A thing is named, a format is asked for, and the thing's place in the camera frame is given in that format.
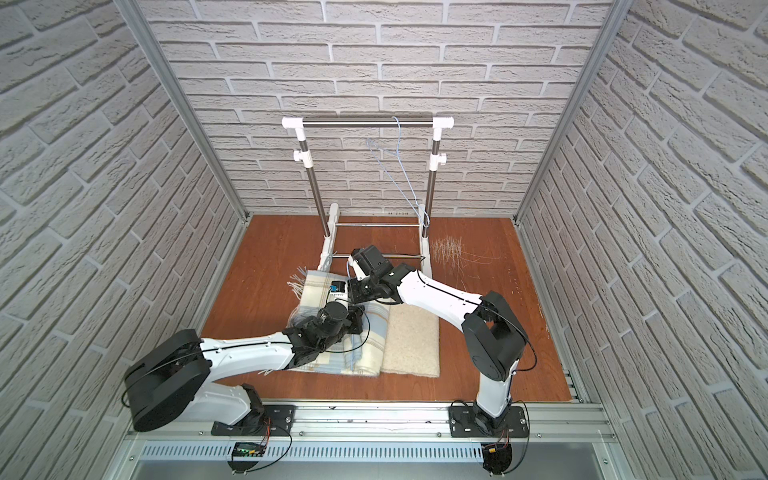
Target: cream towel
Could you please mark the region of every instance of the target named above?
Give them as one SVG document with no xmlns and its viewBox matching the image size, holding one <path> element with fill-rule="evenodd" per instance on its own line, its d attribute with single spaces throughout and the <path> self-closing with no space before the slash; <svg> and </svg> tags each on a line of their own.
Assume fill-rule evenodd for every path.
<svg viewBox="0 0 768 480">
<path fill-rule="evenodd" d="M 440 376 L 440 319 L 413 305 L 389 308 L 381 371 Z"/>
</svg>

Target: clothing rack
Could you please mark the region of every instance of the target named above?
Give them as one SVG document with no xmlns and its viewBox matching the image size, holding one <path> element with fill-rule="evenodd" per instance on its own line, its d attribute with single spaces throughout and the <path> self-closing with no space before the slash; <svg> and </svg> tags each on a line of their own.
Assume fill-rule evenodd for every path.
<svg viewBox="0 0 768 480">
<path fill-rule="evenodd" d="M 302 118 L 302 117 L 283 117 L 283 127 L 292 128 L 296 132 L 296 139 L 299 141 L 299 150 L 293 152 L 293 159 L 301 162 L 306 169 L 307 178 L 310 180 L 312 196 L 315 200 L 315 206 L 323 225 L 323 252 L 320 254 L 320 264 L 318 270 L 329 271 L 331 260 L 336 257 L 345 257 L 333 255 L 333 245 L 336 242 L 336 230 L 338 227 L 418 227 L 419 228 L 419 250 L 422 259 L 422 272 L 432 276 L 432 265 L 429 256 L 429 218 L 432 214 L 432 203 L 435 199 L 435 181 L 437 179 L 437 169 L 440 164 L 445 164 L 447 158 L 445 154 L 440 154 L 440 139 L 442 131 L 445 128 L 453 128 L 453 117 L 432 117 L 432 118 Z M 425 200 L 424 220 L 419 223 L 340 223 L 339 205 L 331 204 L 329 216 L 323 208 L 323 199 L 320 196 L 320 188 L 315 176 L 314 162 L 312 152 L 306 140 L 306 129 L 314 127 L 322 128 L 354 128 L 354 127 L 429 127 L 432 129 L 432 149 L 429 154 L 429 177 L 427 179 L 427 197 Z M 402 258 L 403 255 L 393 255 L 391 258 Z"/>
</svg>

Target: black mounting plate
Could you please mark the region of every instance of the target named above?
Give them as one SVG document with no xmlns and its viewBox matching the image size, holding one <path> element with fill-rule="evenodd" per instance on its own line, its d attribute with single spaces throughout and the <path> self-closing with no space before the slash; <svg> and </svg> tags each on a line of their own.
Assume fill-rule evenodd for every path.
<svg viewBox="0 0 768 480">
<path fill-rule="evenodd" d="M 475 412 L 471 406 L 457 405 L 448 407 L 448 419 L 451 426 L 451 437 L 457 439 L 487 437 L 486 434 L 480 432 L 475 424 Z M 522 407 L 510 406 L 507 409 L 504 420 L 502 420 L 502 425 L 504 430 L 509 429 L 510 439 L 524 439 L 528 437 L 528 421 L 525 419 Z M 502 432 L 499 431 L 496 436 L 502 436 Z"/>
<path fill-rule="evenodd" d="M 290 427 L 293 425 L 293 414 L 296 411 L 295 405 L 264 405 L 264 418 L 258 426 L 248 427 L 240 425 L 227 425 L 226 423 L 214 422 L 214 427 L 210 434 L 214 436 L 264 436 L 266 433 L 266 423 L 270 422 L 272 429 L 270 436 L 287 437 Z"/>
</svg>

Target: black motor housing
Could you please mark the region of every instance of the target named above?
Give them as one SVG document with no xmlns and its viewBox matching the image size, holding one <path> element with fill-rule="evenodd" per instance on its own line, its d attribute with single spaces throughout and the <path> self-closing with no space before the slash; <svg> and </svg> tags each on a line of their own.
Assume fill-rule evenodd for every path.
<svg viewBox="0 0 768 480">
<path fill-rule="evenodd" d="M 362 332 L 364 311 L 365 308 L 360 305 L 346 307 L 332 301 L 326 303 L 316 315 L 308 316 L 283 330 L 293 344 L 293 358 L 285 370 L 312 362 L 347 333 L 359 335 Z"/>
<path fill-rule="evenodd" d="M 488 292 L 480 300 L 481 305 L 464 317 L 464 339 L 480 373 L 502 382 L 522 357 L 528 334 L 501 294 Z M 493 322 L 491 328 L 487 322 Z"/>
<path fill-rule="evenodd" d="M 210 373 L 193 329 L 180 330 L 136 362 L 124 381 L 137 432 L 175 420 L 194 399 Z"/>
</svg>

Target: brick wall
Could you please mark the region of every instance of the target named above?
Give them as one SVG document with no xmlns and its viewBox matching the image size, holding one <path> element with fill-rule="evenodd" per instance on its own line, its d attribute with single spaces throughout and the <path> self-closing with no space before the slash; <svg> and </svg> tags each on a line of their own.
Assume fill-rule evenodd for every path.
<svg viewBox="0 0 768 480">
<path fill-rule="evenodd" d="M 510 217 L 528 186 L 608 3 L 144 0 L 165 55 L 246 208 L 311 214 L 284 115 L 450 114 L 435 215 Z M 412 214 L 366 148 L 396 129 L 311 130 L 326 206 Z M 431 129 L 402 159 L 423 199 Z M 399 165 L 385 166 L 396 180 Z"/>
<path fill-rule="evenodd" d="M 111 2 L 2 4 L 0 477 L 101 478 L 234 213 Z"/>
<path fill-rule="evenodd" d="M 639 478 L 768 473 L 767 6 L 636 0 L 522 221 Z"/>
</svg>

